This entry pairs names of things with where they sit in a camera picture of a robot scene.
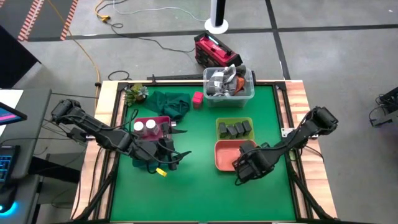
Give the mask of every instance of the clear plastic container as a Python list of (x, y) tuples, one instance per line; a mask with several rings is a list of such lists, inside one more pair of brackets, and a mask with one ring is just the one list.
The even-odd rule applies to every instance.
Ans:
[(244, 78), (246, 79), (243, 95), (239, 96), (209, 96), (206, 92), (206, 85), (208, 80), (215, 72), (221, 72), (224, 68), (206, 68), (203, 72), (203, 92), (209, 107), (235, 107), (242, 108), (244, 105), (254, 97), (254, 82), (250, 69), (246, 69)]

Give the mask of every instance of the keyboard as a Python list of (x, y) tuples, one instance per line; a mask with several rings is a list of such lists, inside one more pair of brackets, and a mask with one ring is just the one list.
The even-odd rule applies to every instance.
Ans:
[(11, 175), (18, 152), (19, 146), (0, 146), (0, 184)]

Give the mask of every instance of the black table leg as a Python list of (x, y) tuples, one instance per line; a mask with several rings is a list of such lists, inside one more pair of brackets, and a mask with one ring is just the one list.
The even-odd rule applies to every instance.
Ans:
[(32, 157), (29, 174), (42, 175), (71, 183), (79, 183), (80, 179), (80, 171), (38, 157)]

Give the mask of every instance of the green table surface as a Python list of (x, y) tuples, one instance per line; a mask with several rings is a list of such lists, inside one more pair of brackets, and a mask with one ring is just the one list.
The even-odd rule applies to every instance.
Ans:
[[(149, 87), (162, 92), (188, 93), (203, 91), (200, 86)], [(121, 156), (111, 211), (112, 222), (215, 222), (215, 221), (292, 221), (294, 206), (286, 171), (280, 158), (273, 172), (262, 179), (235, 186), (234, 172), (222, 172), (215, 166), (216, 119), (251, 117), (257, 144), (280, 141), (280, 127), (271, 86), (257, 86), (254, 98), (244, 108), (208, 108), (191, 110), (178, 123), (174, 134), (178, 152), (192, 151), (176, 171), (167, 177), (148, 174), (132, 166), (128, 156)], [(133, 108), (138, 117), (157, 116), (142, 105)]]

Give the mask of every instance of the green cloth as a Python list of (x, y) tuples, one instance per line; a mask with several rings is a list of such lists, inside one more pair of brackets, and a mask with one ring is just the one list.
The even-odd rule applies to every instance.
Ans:
[(155, 91), (145, 101), (145, 107), (159, 116), (169, 116), (172, 121), (180, 121), (191, 107), (191, 97), (186, 93)]

